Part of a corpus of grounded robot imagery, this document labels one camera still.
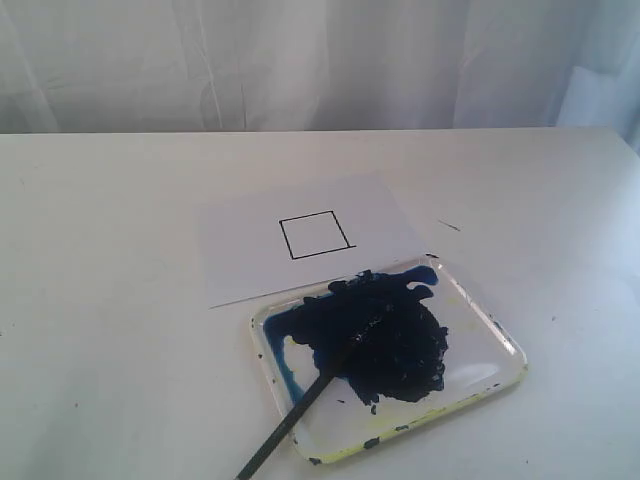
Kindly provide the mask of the black paintbrush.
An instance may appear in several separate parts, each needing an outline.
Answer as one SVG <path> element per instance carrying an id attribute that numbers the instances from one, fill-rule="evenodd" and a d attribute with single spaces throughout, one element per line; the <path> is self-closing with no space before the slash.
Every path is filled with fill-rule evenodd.
<path id="1" fill-rule="evenodd" d="M 344 345 L 336 351 L 335 355 L 326 365 L 326 368 L 320 371 L 318 377 L 306 390 L 304 395 L 293 405 L 292 409 L 235 476 L 236 479 L 248 480 L 254 476 L 330 382 L 341 371 L 343 364 L 350 358 L 352 353 L 365 341 L 372 330 L 384 322 L 385 319 L 383 317 L 369 320 L 348 338 Z"/>

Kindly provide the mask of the white paint tray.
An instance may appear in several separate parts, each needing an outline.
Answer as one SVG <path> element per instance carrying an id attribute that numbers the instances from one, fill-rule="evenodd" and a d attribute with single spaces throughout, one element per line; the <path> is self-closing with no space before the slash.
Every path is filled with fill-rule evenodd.
<path id="1" fill-rule="evenodd" d="M 431 255 L 309 288 L 250 332 L 281 416 L 359 327 L 383 317 L 288 434 L 314 464 L 373 448 L 519 382 L 523 350 Z"/>

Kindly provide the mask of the white paper sheet with square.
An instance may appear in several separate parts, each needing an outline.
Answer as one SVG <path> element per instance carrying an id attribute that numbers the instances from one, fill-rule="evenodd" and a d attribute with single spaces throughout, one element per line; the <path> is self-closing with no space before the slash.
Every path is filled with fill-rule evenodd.
<path id="1" fill-rule="evenodd" d="M 230 198 L 203 207 L 199 227 L 212 307 L 387 267 L 427 250 L 376 175 Z"/>

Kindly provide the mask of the white curtain backdrop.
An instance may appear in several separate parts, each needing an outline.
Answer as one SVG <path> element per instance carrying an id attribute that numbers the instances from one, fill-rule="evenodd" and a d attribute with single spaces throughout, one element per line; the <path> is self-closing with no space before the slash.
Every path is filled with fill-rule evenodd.
<path id="1" fill-rule="evenodd" d="M 5 1 L 5 133 L 607 126 L 635 1 Z"/>

